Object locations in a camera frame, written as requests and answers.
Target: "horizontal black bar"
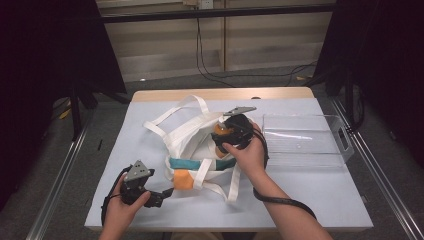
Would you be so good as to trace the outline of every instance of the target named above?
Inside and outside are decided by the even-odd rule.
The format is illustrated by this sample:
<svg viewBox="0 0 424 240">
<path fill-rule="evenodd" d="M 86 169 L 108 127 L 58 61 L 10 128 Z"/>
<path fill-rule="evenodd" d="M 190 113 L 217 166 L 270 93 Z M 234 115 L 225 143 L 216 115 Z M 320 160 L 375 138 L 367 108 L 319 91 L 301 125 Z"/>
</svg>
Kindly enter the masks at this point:
<svg viewBox="0 0 424 240">
<path fill-rule="evenodd" d="M 236 17 L 253 15 L 276 15 L 276 14 L 295 14 L 295 13 L 318 13 L 333 12 L 336 4 L 317 4 L 317 5 L 297 5 L 281 7 L 261 7 L 261 8 L 225 8 L 225 9 L 204 9 L 173 12 L 156 12 L 140 14 L 119 14 L 104 15 L 100 18 L 89 19 L 68 19 L 77 21 L 96 21 L 102 23 L 123 23 L 123 22 L 141 22 L 173 19 L 192 19 L 192 18 L 216 18 L 216 17 Z"/>
</svg>

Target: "hand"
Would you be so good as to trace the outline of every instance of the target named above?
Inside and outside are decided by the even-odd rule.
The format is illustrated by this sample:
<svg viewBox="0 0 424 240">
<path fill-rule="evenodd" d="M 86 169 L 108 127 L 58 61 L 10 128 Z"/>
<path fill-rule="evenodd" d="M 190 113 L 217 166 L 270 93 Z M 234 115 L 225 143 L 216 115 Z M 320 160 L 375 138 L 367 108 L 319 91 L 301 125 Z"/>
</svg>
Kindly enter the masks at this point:
<svg viewBox="0 0 424 240">
<path fill-rule="evenodd" d="M 252 125 L 256 130 L 259 132 L 261 131 L 256 123 L 252 123 Z M 249 179 L 257 173 L 265 172 L 264 148 L 262 146 L 262 142 L 256 136 L 253 136 L 249 145 L 245 149 L 237 149 L 229 143 L 223 143 L 222 147 L 224 147 L 237 159 L 240 169 Z"/>
<path fill-rule="evenodd" d="M 113 190 L 112 196 L 119 194 L 125 174 L 121 176 Z M 119 239 L 131 224 L 137 211 L 149 200 L 150 192 L 143 193 L 132 205 L 122 202 L 120 196 L 110 199 L 107 207 L 105 223 L 99 239 Z"/>
</svg>

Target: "white table surface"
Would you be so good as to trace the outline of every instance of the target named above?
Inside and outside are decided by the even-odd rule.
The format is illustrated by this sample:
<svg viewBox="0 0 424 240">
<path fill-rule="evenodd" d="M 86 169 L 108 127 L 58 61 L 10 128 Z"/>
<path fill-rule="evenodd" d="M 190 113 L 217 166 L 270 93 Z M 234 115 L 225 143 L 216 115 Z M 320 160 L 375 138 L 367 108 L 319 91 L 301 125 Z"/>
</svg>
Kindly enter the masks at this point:
<svg viewBox="0 0 424 240">
<path fill-rule="evenodd" d="M 97 186 L 85 226 L 101 229 L 101 205 L 110 191 L 117 174 L 138 159 L 148 168 L 156 170 L 146 188 L 161 192 L 172 183 L 165 176 L 166 148 L 162 139 L 143 127 L 143 122 L 153 120 L 176 101 L 132 102 L 122 129 Z M 210 100 L 211 111 L 228 111 L 236 106 L 256 106 L 248 115 L 259 126 L 263 114 L 321 115 L 314 98 L 274 100 Z M 328 230 L 361 231 L 373 226 L 361 197 L 346 165 L 342 167 L 282 167 L 267 168 L 270 176 L 291 198 L 307 204 L 318 221 Z M 228 189 L 231 173 L 216 179 L 224 190 Z M 161 208 L 142 208 L 130 225 L 139 231 L 274 231 L 275 225 L 262 202 L 252 194 L 252 185 L 242 174 L 239 196 L 235 203 L 225 203 L 223 198 L 207 189 L 177 191 L 165 199 Z"/>
</svg>

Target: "teal object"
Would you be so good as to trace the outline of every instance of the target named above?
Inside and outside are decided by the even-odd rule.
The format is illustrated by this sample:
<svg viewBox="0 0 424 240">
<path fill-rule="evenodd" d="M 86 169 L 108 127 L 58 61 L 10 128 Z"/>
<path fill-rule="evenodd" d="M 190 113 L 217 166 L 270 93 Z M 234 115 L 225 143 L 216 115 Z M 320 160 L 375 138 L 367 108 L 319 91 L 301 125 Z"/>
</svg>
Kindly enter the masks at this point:
<svg viewBox="0 0 424 240">
<path fill-rule="evenodd" d="M 222 171 L 227 168 L 232 168 L 236 165 L 236 159 L 232 158 L 230 160 L 215 160 L 216 161 L 216 171 Z M 199 170 L 201 161 L 199 160 L 188 160 L 188 159 L 179 159 L 179 158 L 170 158 L 169 164 L 172 169 L 187 169 L 187 170 Z"/>
</svg>

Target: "human arm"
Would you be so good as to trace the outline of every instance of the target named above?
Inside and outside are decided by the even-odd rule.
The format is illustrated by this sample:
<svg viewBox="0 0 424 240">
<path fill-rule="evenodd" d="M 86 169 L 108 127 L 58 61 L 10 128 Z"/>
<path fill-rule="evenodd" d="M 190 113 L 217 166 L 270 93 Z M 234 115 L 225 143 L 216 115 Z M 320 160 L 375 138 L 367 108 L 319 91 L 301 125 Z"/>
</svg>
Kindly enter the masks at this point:
<svg viewBox="0 0 424 240">
<path fill-rule="evenodd" d="M 257 137 L 242 150 L 230 144 L 222 145 L 236 159 L 253 187 L 267 197 L 290 198 L 266 173 L 264 169 L 264 148 Z M 285 204 L 264 202 L 271 218 L 285 240 L 332 239 L 328 232 L 305 210 Z"/>
<path fill-rule="evenodd" d="M 105 223 L 99 240 L 120 239 L 125 230 L 131 224 L 137 211 L 149 200 L 150 192 L 143 193 L 132 205 L 122 202 L 119 196 L 119 188 L 124 181 L 125 175 L 122 175 L 113 190 L 112 197 L 107 207 Z"/>
</svg>

